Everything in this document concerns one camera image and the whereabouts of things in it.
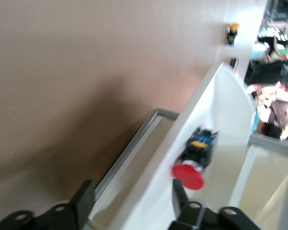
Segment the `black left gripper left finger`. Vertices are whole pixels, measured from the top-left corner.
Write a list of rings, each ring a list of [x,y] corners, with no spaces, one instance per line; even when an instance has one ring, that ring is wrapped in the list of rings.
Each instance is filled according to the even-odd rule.
[[[0,221],[0,230],[81,230],[94,204],[95,183],[85,180],[69,202],[39,216],[29,210],[15,211]]]

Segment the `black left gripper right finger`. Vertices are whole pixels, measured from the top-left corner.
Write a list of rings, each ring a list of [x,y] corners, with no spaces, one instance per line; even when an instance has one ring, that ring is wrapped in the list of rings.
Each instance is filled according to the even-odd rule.
[[[172,181],[172,203],[176,219],[170,230],[259,230],[241,209],[222,207],[217,213],[204,203],[190,200],[179,179]]]

